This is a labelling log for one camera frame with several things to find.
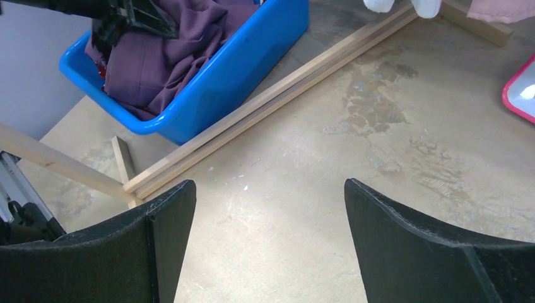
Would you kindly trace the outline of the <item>red polka dot skirt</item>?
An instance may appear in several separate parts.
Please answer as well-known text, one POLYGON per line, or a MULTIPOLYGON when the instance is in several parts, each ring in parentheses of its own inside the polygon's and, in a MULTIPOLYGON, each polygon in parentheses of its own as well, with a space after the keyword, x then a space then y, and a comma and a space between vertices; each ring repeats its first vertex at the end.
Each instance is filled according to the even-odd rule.
POLYGON ((106 72, 107 72, 107 62, 106 62, 106 60, 102 59, 102 60, 95 61, 95 66, 98 69, 99 77, 101 77, 101 79, 104 80, 106 78, 106 72))

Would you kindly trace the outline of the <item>purple shirt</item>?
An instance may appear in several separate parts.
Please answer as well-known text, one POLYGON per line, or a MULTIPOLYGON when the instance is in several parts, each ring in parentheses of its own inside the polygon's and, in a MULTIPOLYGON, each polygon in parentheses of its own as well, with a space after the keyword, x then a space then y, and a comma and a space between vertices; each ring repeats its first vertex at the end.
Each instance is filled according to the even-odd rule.
POLYGON ((109 52, 97 49, 93 36, 85 54, 95 63, 106 60, 101 88, 141 121, 159 116, 259 9, 253 1, 155 1, 175 25, 177 39, 146 32, 127 32, 109 52))

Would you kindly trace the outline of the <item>grey white t-shirt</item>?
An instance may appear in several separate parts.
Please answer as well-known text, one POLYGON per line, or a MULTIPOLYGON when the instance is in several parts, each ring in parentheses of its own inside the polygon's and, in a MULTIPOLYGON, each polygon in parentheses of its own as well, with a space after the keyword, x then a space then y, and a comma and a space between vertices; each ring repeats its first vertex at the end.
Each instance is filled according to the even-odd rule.
POLYGON ((375 13, 388 13, 407 4, 420 18, 432 19, 438 15, 442 0, 363 0, 363 3, 367 9, 375 13))

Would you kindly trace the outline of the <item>pink garment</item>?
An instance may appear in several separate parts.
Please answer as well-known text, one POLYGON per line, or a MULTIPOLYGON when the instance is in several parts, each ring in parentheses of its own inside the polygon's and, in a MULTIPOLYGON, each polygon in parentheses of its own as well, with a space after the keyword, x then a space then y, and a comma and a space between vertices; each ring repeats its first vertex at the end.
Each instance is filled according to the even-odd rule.
POLYGON ((468 18, 510 24, 534 17, 534 0, 474 0, 468 18))

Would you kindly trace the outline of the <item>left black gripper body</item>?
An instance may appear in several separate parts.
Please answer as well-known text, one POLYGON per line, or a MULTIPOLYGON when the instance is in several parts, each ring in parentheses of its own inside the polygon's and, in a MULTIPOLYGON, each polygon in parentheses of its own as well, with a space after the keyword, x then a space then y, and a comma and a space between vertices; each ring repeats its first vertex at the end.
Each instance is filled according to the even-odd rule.
POLYGON ((92 19, 93 41, 100 47, 114 47, 131 31, 146 32, 164 39, 176 39, 178 33, 150 0, 7 0, 39 9, 47 9, 92 19))

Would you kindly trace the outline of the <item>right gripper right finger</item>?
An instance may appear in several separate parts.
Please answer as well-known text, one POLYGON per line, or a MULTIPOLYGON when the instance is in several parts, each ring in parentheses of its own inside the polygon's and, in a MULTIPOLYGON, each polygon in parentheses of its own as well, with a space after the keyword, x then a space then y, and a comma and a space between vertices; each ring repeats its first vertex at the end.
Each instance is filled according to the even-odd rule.
POLYGON ((344 184, 369 302, 533 302, 534 244, 443 222, 357 179, 344 184))

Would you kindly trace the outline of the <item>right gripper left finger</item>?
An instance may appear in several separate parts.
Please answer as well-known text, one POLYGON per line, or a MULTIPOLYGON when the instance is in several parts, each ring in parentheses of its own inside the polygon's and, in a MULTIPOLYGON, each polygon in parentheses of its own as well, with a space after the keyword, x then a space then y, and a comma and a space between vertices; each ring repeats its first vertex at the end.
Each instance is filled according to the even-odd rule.
POLYGON ((55 240, 1 224, 2 302, 173 302, 196 209, 186 180, 55 240))

